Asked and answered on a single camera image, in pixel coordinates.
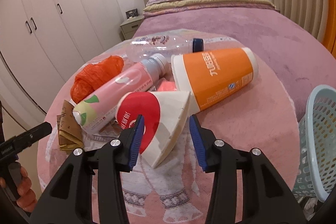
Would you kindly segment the left hand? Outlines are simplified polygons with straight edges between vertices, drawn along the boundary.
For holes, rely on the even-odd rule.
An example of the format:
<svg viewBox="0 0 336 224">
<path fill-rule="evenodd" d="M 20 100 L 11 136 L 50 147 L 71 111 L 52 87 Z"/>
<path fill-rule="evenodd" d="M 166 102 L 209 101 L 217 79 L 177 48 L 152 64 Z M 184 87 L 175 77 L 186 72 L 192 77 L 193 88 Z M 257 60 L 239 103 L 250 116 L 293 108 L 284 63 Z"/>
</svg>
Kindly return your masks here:
<svg viewBox="0 0 336 224">
<path fill-rule="evenodd" d="M 31 213 L 37 204 L 36 194 L 31 189 L 32 181 L 23 166 L 21 166 L 21 175 L 22 180 L 17 187 L 17 191 L 20 195 L 20 198 L 17 200 L 17 205 L 25 212 Z"/>
</svg>

